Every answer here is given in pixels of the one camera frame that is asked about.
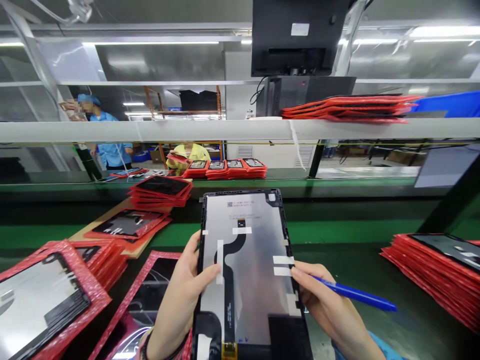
blue uniform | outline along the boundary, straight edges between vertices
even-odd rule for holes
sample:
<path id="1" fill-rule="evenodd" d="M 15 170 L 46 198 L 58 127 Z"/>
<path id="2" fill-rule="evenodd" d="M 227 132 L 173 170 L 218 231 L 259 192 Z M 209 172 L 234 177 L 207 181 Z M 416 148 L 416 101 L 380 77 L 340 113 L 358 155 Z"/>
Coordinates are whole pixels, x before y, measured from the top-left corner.
<path id="1" fill-rule="evenodd" d="M 92 115 L 90 117 L 91 122 L 96 121 L 118 121 L 115 116 L 110 115 L 108 112 L 102 111 L 100 117 L 96 115 Z M 131 148 L 132 144 L 129 142 L 126 143 L 99 143 L 98 144 L 98 154 L 100 155 L 101 162 L 105 166 L 111 167 L 119 167 L 122 166 L 122 160 L 120 159 L 119 152 L 120 151 L 121 158 L 125 164 L 130 164 L 132 162 L 132 158 L 129 154 L 125 151 L 125 148 Z"/>
<path id="2" fill-rule="evenodd" d="M 404 357 L 401 357 L 398 353 L 396 353 L 395 350 L 393 350 L 390 346 L 388 346 L 386 342 L 384 342 L 381 338 L 376 336 L 374 333 L 370 331 L 369 333 L 373 341 L 375 341 L 375 343 L 380 348 L 383 355 L 385 355 L 386 360 L 407 360 Z M 346 360 L 345 357 L 342 355 L 342 353 L 338 350 L 337 346 L 333 341 L 331 342 L 331 344 L 335 349 L 335 360 Z"/>

black monitor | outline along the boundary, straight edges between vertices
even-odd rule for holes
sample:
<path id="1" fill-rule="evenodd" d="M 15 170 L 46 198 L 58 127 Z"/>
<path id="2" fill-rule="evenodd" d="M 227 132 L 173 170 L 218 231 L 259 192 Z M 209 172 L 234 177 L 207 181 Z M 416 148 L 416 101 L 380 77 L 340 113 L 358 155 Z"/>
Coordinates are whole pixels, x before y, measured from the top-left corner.
<path id="1" fill-rule="evenodd" d="M 253 0 L 251 76 L 330 75 L 355 0 Z"/>

yellow shirt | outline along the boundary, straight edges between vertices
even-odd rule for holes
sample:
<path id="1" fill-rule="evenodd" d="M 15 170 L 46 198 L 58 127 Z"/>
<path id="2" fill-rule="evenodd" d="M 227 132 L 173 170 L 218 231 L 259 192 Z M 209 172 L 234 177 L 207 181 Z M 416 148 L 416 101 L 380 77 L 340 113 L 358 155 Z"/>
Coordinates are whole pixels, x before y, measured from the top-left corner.
<path id="1" fill-rule="evenodd" d="M 185 154 L 186 153 L 185 147 L 184 147 L 183 144 L 178 145 L 174 150 L 178 154 L 180 154 L 181 156 L 186 155 Z M 209 152 L 207 151 L 207 149 L 205 149 L 201 145 L 198 145 L 198 144 L 194 143 L 193 146 L 191 147 L 190 156 L 188 158 L 190 160 L 193 160 L 193 161 L 196 161 L 196 160 L 210 160 L 210 155 L 209 155 Z M 182 163 L 180 163 L 178 161 L 175 161 L 175 160 L 172 160 L 172 159 L 168 159 L 166 164 L 171 169 L 180 169 L 180 170 L 184 170 L 184 169 L 188 168 L 189 165 L 190 165 L 189 163 L 182 164 Z"/>

hand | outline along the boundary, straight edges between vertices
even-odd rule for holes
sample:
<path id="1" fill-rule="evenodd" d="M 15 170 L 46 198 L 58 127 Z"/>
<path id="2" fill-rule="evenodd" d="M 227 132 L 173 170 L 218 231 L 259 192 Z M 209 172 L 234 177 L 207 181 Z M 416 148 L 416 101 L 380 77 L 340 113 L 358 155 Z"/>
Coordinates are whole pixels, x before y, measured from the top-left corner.
<path id="1" fill-rule="evenodd" d="M 199 241 L 200 230 L 191 236 L 173 270 L 148 341 L 149 360 L 163 360 L 180 346 L 192 327 L 201 292 L 220 272 L 220 265 L 214 264 L 197 275 Z"/>
<path id="2" fill-rule="evenodd" d="M 310 315 L 348 360 L 385 360 L 350 299 L 340 296 L 311 275 L 335 283 L 321 264 L 295 261 L 292 277 L 300 284 L 301 299 Z"/>
<path id="3" fill-rule="evenodd" d="M 59 103 L 59 105 L 60 105 L 60 107 L 63 111 L 67 111 L 67 110 L 77 111 L 78 110 L 78 106 L 77 106 L 76 101 L 74 99 L 70 99 L 70 100 L 61 102 L 61 103 Z"/>

air vent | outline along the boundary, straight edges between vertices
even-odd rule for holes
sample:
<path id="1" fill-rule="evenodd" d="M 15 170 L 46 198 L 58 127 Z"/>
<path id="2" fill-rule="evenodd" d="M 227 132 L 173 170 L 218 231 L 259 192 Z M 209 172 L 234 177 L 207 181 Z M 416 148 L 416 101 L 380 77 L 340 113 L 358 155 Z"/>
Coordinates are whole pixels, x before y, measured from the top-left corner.
<path id="1" fill-rule="evenodd" d="M 303 166 L 308 168 L 310 166 L 310 161 L 312 160 L 312 154 L 314 152 L 315 145 L 300 145 L 300 157 L 303 162 Z M 301 168 L 299 157 L 296 157 L 295 168 Z"/>
<path id="2" fill-rule="evenodd" d="M 250 159 L 254 157 L 254 148 L 250 145 L 240 145 L 238 147 L 239 159 Z"/>

